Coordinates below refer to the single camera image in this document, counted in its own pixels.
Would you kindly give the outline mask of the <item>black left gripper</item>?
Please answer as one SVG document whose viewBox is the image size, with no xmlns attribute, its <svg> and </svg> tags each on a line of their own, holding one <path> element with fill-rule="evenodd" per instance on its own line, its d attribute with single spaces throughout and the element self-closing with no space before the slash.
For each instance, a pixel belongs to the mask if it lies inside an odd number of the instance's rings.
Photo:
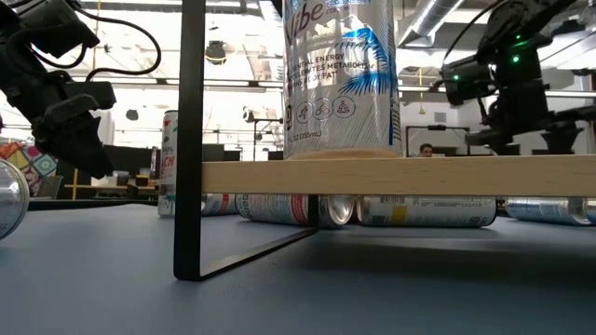
<svg viewBox="0 0 596 335">
<path fill-rule="evenodd" d="M 99 139 L 101 119 L 89 111 L 111 109 L 114 89 L 110 82 L 69 81 L 68 73 L 49 72 L 30 50 L 0 50 L 0 90 L 32 125 L 35 145 L 100 179 L 114 167 Z"/>
</svg>

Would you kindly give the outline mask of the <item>silver-blue can with blue tab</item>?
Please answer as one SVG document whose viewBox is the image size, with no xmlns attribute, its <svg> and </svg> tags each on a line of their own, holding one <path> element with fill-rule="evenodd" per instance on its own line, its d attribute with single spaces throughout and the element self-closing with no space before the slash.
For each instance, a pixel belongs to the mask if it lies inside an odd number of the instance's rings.
<svg viewBox="0 0 596 335">
<path fill-rule="evenodd" d="M 585 200 L 579 197 L 510 197 L 505 200 L 505 210 L 520 221 L 590 225 Z"/>
</svg>

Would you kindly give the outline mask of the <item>blue Red Bull can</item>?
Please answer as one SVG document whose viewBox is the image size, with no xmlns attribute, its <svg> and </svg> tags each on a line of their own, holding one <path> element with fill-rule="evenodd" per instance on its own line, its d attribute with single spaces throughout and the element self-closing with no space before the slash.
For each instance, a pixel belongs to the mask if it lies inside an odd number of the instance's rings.
<svg viewBox="0 0 596 335">
<path fill-rule="evenodd" d="M 0 158 L 0 240 L 11 235 L 27 213 L 30 190 L 19 168 Z"/>
</svg>

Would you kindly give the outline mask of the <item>white can with yellow patch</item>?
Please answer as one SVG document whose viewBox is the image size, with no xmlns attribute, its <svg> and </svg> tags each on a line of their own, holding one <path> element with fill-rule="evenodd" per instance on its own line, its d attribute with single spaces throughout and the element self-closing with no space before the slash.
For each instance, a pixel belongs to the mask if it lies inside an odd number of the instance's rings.
<svg viewBox="0 0 596 335">
<path fill-rule="evenodd" d="M 356 211 L 365 226 L 478 228 L 497 213 L 493 197 L 363 195 Z"/>
</svg>

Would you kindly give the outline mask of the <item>silver can with blue palm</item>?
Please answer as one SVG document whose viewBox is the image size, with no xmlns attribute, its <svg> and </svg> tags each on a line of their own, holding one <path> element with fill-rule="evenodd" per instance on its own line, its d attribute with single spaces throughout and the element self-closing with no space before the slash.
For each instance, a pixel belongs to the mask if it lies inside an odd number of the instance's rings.
<svg viewBox="0 0 596 335">
<path fill-rule="evenodd" d="M 392 0 L 283 0 L 284 156 L 398 157 Z"/>
</svg>

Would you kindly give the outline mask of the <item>white peach-print beverage can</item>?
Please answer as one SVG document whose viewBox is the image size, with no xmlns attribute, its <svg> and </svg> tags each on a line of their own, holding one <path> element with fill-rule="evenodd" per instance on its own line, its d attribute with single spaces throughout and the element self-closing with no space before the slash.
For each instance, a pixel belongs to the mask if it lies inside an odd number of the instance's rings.
<svg viewBox="0 0 596 335">
<path fill-rule="evenodd" d="M 163 118 L 157 205 L 157 213 L 162 218 L 175 216 L 177 139 L 178 112 L 166 111 Z"/>
</svg>

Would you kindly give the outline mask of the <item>silver slim beverage can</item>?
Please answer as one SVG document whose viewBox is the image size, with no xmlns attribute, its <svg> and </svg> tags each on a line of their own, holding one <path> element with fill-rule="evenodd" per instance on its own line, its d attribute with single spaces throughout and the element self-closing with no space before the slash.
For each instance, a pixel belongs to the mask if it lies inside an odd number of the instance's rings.
<svg viewBox="0 0 596 335">
<path fill-rule="evenodd" d="M 201 215 L 221 216 L 237 215 L 235 194 L 202 194 Z"/>
</svg>

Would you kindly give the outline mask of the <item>white cylindrical tank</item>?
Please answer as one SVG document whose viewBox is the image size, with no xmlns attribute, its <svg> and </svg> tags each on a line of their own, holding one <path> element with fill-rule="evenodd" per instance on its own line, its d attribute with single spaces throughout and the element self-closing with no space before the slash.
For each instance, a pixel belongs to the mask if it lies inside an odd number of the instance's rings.
<svg viewBox="0 0 596 335">
<path fill-rule="evenodd" d="M 112 145 L 115 135 L 115 121 L 112 111 L 98 111 L 98 116 L 101 118 L 98 136 L 103 144 Z"/>
</svg>

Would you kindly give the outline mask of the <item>black partition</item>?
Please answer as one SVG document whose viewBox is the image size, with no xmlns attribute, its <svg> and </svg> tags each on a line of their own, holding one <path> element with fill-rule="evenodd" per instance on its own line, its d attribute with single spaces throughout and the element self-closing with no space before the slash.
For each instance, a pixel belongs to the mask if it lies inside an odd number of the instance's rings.
<svg viewBox="0 0 596 335">
<path fill-rule="evenodd" d="M 138 148 L 128 146 L 103 146 L 108 155 L 114 170 L 126 171 L 131 176 L 140 175 L 143 168 L 155 168 L 159 151 L 154 152 L 150 148 Z"/>
</svg>

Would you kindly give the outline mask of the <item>colourful patchwork cloth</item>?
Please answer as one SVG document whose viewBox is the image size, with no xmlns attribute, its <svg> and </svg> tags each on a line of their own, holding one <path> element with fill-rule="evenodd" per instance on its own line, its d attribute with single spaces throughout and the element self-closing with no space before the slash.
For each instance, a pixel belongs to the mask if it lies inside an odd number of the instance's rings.
<svg viewBox="0 0 596 335">
<path fill-rule="evenodd" d="M 42 180 L 54 176 L 58 166 L 57 158 L 44 154 L 33 144 L 25 142 L 0 143 L 0 158 L 21 170 L 31 196 L 37 196 Z"/>
</svg>

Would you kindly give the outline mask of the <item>wooden board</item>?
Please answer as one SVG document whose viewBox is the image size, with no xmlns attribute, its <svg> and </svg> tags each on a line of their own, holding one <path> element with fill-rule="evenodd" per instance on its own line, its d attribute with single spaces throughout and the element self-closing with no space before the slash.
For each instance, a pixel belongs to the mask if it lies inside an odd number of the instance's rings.
<svg viewBox="0 0 596 335">
<path fill-rule="evenodd" d="M 321 194 L 596 197 L 596 154 L 203 162 L 206 0 L 182 0 L 179 137 L 173 274 L 200 281 L 263 257 L 318 230 Z M 308 229 L 201 265 L 203 193 L 306 194 Z"/>
</svg>

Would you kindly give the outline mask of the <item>black hanging ceiling lamp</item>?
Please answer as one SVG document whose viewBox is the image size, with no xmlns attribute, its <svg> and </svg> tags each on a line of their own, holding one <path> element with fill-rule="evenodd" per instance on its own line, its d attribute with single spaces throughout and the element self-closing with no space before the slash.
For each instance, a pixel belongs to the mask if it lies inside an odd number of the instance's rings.
<svg viewBox="0 0 596 335">
<path fill-rule="evenodd" d="M 227 61 L 227 55 L 224 50 L 224 42 L 221 40 L 211 40 L 205 48 L 205 60 L 213 65 L 223 65 Z"/>
</svg>

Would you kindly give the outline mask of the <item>white can with red band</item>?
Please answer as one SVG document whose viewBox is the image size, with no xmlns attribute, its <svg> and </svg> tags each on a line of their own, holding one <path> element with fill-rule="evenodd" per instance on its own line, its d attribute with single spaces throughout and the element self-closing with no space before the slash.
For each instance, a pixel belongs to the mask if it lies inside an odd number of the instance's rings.
<svg viewBox="0 0 596 335">
<path fill-rule="evenodd" d="M 353 214 L 350 195 L 236 194 L 239 214 L 251 221 L 340 229 Z"/>
</svg>

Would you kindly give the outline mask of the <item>black rectangular frame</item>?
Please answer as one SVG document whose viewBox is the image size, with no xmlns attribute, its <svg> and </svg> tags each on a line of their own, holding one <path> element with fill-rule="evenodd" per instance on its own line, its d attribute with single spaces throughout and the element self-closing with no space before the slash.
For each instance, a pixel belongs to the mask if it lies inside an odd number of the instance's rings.
<svg viewBox="0 0 596 335">
<path fill-rule="evenodd" d="M 434 156 L 471 156 L 471 147 L 465 142 L 470 127 L 446 126 L 406 126 L 404 129 L 404 155 L 421 156 L 420 147 L 430 144 Z"/>
</svg>

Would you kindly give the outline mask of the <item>silver ventilation duct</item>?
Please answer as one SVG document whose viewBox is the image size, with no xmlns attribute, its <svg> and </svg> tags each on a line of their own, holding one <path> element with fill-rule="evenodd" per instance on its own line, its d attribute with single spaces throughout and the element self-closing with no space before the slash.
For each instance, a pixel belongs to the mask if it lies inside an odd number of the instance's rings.
<svg viewBox="0 0 596 335">
<path fill-rule="evenodd" d="M 465 0 L 419 0 L 414 13 L 399 22 L 396 47 L 432 47 L 437 30 Z"/>
</svg>

